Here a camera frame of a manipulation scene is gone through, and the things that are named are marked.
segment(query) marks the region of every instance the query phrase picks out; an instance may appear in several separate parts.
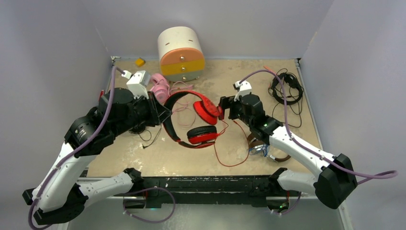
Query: mini drawer cabinet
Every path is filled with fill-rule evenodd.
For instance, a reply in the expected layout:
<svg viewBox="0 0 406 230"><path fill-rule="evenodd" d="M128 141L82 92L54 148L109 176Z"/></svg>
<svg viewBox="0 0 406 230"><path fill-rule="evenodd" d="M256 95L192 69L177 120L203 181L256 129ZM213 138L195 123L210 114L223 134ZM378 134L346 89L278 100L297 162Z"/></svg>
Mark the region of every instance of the mini drawer cabinet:
<svg viewBox="0 0 406 230"><path fill-rule="evenodd" d="M205 61L197 34L191 28L178 26L158 37L161 73L172 82L191 81L201 76Z"/></svg>

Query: black ear cushion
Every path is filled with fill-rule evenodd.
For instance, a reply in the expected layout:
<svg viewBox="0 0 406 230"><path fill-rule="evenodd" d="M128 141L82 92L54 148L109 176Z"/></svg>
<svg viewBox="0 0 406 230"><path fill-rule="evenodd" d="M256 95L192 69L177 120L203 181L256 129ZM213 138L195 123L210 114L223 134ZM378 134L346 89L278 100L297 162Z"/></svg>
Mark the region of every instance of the black ear cushion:
<svg viewBox="0 0 406 230"><path fill-rule="evenodd" d="M186 135L188 138L192 138L207 133L217 133L217 128L215 126L201 126L189 130Z"/></svg>

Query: wooden table surface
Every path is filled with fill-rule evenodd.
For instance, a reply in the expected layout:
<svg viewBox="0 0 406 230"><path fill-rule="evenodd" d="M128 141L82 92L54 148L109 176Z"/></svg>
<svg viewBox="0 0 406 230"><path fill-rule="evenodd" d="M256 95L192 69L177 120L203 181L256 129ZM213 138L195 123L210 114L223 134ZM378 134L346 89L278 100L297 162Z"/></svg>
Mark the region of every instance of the wooden table surface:
<svg viewBox="0 0 406 230"><path fill-rule="evenodd" d="M118 61L116 65L121 69L132 73L137 70L146 70L151 74L159 72L158 61L147 61L142 67L137 67L133 61ZM233 83L242 79L249 73L263 69L267 65L274 71L287 68L289 72L297 73L293 60L207 60L204 74L198 79L187 82L193 84L194 90L206 95L214 104L219 103L221 96L232 96L236 94ZM268 86L273 76L268 73L258 73L249 78L252 86L252 93L260 97L264 110L271 115L276 100L268 94ZM117 76L116 87L126 88L127 79ZM181 102L190 103L191 110L184 110L172 115L173 124L178 136L187 141L186 132L190 127L183 127L182 124L191 124L196 116L193 111L192 102L196 97L187 95ZM303 97L302 126L291 128L291 131L309 142L320 147L316 135L315 127L307 106L306 97ZM274 112L274 117L283 121L283 106L278 105ZM288 111L288 121L290 124L299 125L299 116L290 109ZM216 148L220 160L224 164L236 164L245 159L248 153L248 146L244 134L234 122L226 119L229 124L226 132L221 135L216 142ZM238 121L247 135L248 127ZM192 127L207 125L198 116ZM219 122L217 130L223 129L224 124ZM159 127L148 127L152 133L152 138L157 134ZM144 139L149 138L148 132L141 134ZM257 154L249 156L247 161L236 167L225 167L219 164L214 153L213 146L204 149L187 149L174 142L162 128L156 142L146 149L146 145L138 135L126 132L118 136L113 145L108 146L89 165L88 177L110 177L119 174L125 168L135 168L141 171L143 176L198 176L198 175L259 175L272 174L280 167L286 167L297 172L309 172L304 166L294 159L286 162L276 163L263 155ZM277 157L286 156L286 153L271 149L271 154Z"/></svg>

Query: red headphones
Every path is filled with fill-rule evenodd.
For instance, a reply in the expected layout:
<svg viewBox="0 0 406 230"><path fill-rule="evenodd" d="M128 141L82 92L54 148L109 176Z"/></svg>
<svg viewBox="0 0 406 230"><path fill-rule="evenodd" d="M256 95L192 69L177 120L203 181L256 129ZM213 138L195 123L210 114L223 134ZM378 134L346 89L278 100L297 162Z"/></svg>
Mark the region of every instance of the red headphones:
<svg viewBox="0 0 406 230"><path fill-rule="evenodd" d="M210 124L209 126L201 126L197 128L193 128L187 132L188 140L191 144L181 141L181 139L176 135L175 128L172 124L172 119L169 117L163 123L164 128L168 135L180 145L191 148L191 149L201 149L214 144L214 140L220 135L217 133L217 129L214 126L217 124L217 119L221 115L221 109L216 107L213 102L210 101L207 97L203 94L200 94L195 91L191 90L184 90L178 91L173 93L169 98L165 101L164 106L172 111L173 106L175 103L187 94L193 94L198 96L201 101L196 101L193 103L193 108L196 111L197 115L205 121L206 123Z"/></svg>

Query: black headphones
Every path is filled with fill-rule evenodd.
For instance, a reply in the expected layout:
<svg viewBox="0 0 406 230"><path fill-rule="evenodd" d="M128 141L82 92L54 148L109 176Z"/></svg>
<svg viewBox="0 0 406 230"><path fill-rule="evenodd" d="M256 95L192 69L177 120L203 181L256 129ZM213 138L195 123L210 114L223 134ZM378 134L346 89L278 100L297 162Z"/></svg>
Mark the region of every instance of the black headphones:
<svg viewBox="0 0 406 230"><path fill-rule="evenodd" d="M295 100L293 100L293 101L286 101L286 104L287 104L287 105L292 105L292 104L298 103L298 102L300 101L300 99L303 97L303 88L302 88L302 86L299 84L298 79L297 79L293 74L287 73L287 72L279 74L278 77L279 77L279 79L281 79L281 80L284 79L285 82L286 82L291 88L297 89L297 91L299 92L299 94L298 94L297 98L295 98ZM276 86L277 86L278 84L279 84L279 81L278 81L276 78L274 78L274 79L272 80L272 85L269 87L269 89L272 90L272 96L273 96L273 98L275 98L275 100L276 100L277 102L283 104L283 98L280 97L280 96L277 94L278 91L275 90L275 88L276 88Z"/></svg>

